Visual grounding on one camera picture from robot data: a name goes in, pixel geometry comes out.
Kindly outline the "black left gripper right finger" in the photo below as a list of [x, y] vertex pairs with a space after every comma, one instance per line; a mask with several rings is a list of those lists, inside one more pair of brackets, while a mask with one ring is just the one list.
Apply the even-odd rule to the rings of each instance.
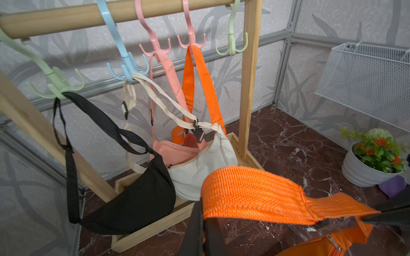
[[375, 207], [378, 214], [361, 217], [366, 224], [410, 227], [410, 186], [390, 198], [388, 201]]

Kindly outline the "bright orange crossbody bag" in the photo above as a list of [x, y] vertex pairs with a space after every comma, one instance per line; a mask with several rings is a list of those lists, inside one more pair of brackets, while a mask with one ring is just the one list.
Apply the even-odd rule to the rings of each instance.
[[378, 211], [349, 195], [305, 196], [296, 183], [259, 169], [229, 166], [211, 173], [202, 184], [203, 217], [314, 225], [326, 219], [355, 217], [357, 225], [295, 245], [283, 256], [342, 256], [353, 243], [365, 244], [373, 225], [361, 217]]

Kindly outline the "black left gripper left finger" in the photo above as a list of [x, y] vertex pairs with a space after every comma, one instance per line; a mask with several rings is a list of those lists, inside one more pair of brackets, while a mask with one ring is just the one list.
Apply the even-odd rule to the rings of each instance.
[[189, 225], [180, 245], [179, 256], [226, 256], [217, 218], [204, 218], [202, 200], [194, 203]]

